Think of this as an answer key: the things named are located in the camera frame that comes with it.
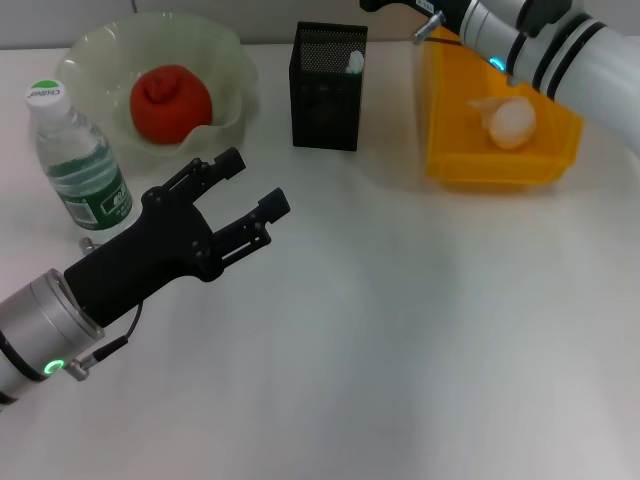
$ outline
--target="white bottle cap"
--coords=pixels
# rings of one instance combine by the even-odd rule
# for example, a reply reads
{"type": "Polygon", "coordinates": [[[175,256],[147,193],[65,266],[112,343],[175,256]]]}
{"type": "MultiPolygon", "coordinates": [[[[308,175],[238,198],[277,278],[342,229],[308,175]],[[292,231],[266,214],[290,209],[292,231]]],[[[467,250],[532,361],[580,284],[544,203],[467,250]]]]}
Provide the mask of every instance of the white bottle cap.
{"type": "Polygon", "coordinates": [[[38,121],[55,121],[71,110],[67,90],[58,80],[40,80],[25,93],[29,110],[38,121]]]}

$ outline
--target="yellow container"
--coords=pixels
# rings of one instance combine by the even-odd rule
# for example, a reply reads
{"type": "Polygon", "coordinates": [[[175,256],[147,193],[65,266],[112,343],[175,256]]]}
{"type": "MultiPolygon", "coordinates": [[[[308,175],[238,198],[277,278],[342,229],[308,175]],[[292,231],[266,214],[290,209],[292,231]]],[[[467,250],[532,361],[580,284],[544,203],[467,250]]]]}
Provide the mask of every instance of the yellow container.
{"type": "MultiPolygon", "coordinates": [[[[435,36],[458,39],[444,29],[435,36]]],[[[528,85],[509,87],[504,74],[466,48],[430,43],[424,51],[430,177],[445,184],[544,185],[560,179],[575,163],[580,117],[528,85]],[[529,99],[538,127],[525,146],[505,151],[493,143],[469,102],[513,96],[529,99]]]]}

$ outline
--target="red fruit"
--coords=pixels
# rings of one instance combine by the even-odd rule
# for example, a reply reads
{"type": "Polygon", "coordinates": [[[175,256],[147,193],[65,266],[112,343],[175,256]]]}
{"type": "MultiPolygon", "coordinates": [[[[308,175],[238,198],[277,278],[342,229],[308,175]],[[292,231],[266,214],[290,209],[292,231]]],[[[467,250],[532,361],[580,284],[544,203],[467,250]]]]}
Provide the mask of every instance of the red fruit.
{"type": "Polygon", "coordinates": [[[131,91],[131,118],[154,143],[181,143],[200,125],[211,125],[213,106],[204,83],[179,65],[145,73],[131,91]]]}

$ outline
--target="light green bowl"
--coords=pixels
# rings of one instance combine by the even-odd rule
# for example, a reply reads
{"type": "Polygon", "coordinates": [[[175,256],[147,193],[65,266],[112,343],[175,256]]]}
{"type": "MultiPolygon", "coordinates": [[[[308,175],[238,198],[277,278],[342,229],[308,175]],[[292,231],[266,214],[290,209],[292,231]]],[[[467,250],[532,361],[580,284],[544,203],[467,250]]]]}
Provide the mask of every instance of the light green bowl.
{"type": "Polygon", "coordinates": [[[142,13],[85,35],[56,68],[74,106],[98,124],[116,146],[157,156],[197,155],[236,123],[245,91],[258,72],[231,30],[191,14],[142,13]],[[131,120],[129,96],[141,75],[182,65],[207,86],[213,125],[194,129],[180,145],[142,138],[131,120]]]}

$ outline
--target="plastic bottle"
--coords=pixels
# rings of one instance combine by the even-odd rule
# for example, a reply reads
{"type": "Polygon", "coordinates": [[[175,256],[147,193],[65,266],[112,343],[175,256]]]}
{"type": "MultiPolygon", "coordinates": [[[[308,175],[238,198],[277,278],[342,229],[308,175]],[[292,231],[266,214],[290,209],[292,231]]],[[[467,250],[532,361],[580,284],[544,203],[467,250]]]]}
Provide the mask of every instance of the plastic bottle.
{"type": "Polygon", "coordinates": [[[72,106],[58,80],[36,82],[26,103],[38,131],[38,159],[85,236],[104,243],[134,222],[133,201],[100,129],[72,106]]]}

